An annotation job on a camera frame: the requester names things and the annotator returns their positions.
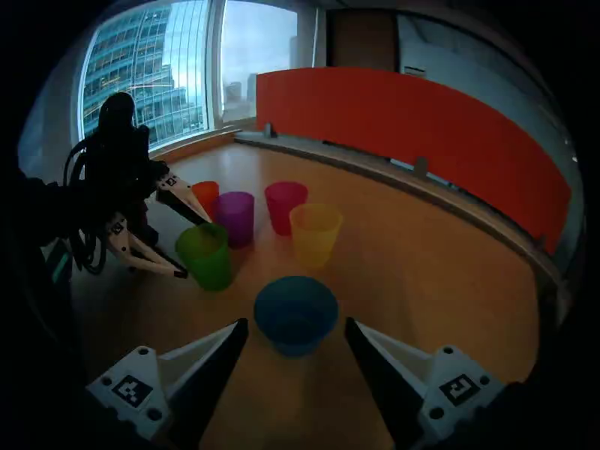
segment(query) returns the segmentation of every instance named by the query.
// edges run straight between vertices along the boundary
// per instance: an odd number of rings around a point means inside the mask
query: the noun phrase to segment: cup
[[[254,196],[248,192],[222,193],[214,201],[214,219],[227,230],[231,248],[249,245],[254,237]]]
[[[265,198],[273,230],[281,236],[292,234],[290,211],[306,203],[307,187],[294,181],[279,181],[265,189]]]
[[[332,254],[344,218],[331,205],[306,203],[289,213],[295,258],[309,269],[323,267]]]
[[[223,290],[233,279],[227,231],[214,223],[186,229],[175,251],[198,284],[209,291]]]
[[[338,303],[310,277],[285,277],[265,286],[254,302],[260,331],[284,356],[312,353],[338,321]]]
[[[192,192],[204,208],[204,211],[206,211],[206,214],[214,221],[214,203],[217,197],[219,197],[219,184],[216,181],[202,181],[192,186]]]

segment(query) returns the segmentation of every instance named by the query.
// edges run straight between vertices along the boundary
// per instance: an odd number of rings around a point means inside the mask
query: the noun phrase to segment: window
[[[316,12],[300,0],[157,1],[112,18],[88,49],[80,139],[119,91],[136,104],[134,124],[150,129],[150,150],[202,133],[209,121],[219,128],[254,117],[257,74],[310,66]]]
[[[228,0],[220,48],[223,122],[256,115],[257,74],[296,68],[298,14],[249,1]]]
[[[150,128],[150,149],[175,134],[183,137],[206,129],[203,77],[196,76],[203,70],[204,53],[191,55],[190,49],[200,46],[198,36],[206,30],[207,4],[203,0],[150,4],[142,13],[124,13],[100,27],[83,81],[79,108],[82,137],[98,126],[101,104],[117,91],[130,93],[136,102],[134,123]],[[188,126],[184,132],[181,110],[191,107],[199,110],[195,128],[192,131]],[[164,115],[170,111],[174,114]],[[185,120],[189,122],[189,113]],[[167,136],[166,130],[176,133]]]

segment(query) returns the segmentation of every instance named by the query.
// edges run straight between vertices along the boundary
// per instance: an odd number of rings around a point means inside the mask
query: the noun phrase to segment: white wall
[[[62,183],[69,151],[78,142],[77,97],[92,32],[69,49],[49,75],[19,141],[19,167],[29,177]]]
[[[426,70],[426,78],[452,87],[493,107],[526,131],[550,156],[571,188],[571,202],[554,261],[565,269],[583,223],[581,176],[564,132],[548,114],[513,84],[470,59],[429,43],[400,39],[400,66]]]

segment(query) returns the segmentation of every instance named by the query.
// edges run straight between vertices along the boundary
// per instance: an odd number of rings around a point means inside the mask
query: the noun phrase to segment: orange partition
[[[542,147],[488,105],[435,82],[321,67],[256,78],[256,121],[414,164],[508,215],[553,253],[571,190]]]

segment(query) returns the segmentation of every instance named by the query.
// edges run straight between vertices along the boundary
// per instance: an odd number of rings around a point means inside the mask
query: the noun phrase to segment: wooden table surface
[[[188,182],[215,180],[222,193],[256,197],[255,242],[232,252],[233,284],[208,293],[192,278],[130,273],[109,256],[100,277],[75,274],[73,301],[91,379],[138,345],[162,353],[239,317],[250,320],[201,449],[389,450],[391,438],[344,340],[347,316],[426,352],[454,344],[505,382],[530,372],[538,344],[533,273],[480,229],[393,187],[241,144],[171,168]],[[291,240],[271,228],[263,191],[280,180],[305,183],[310,202],[336,205],[344,216],[323,269],[301,268]],[[160,246],[174,255],[190,224],[164,205],[149,207]],[[277,354],[252,317],[258,292],[287,275],[315,277],[340,305],[334,331],[300,359]]]

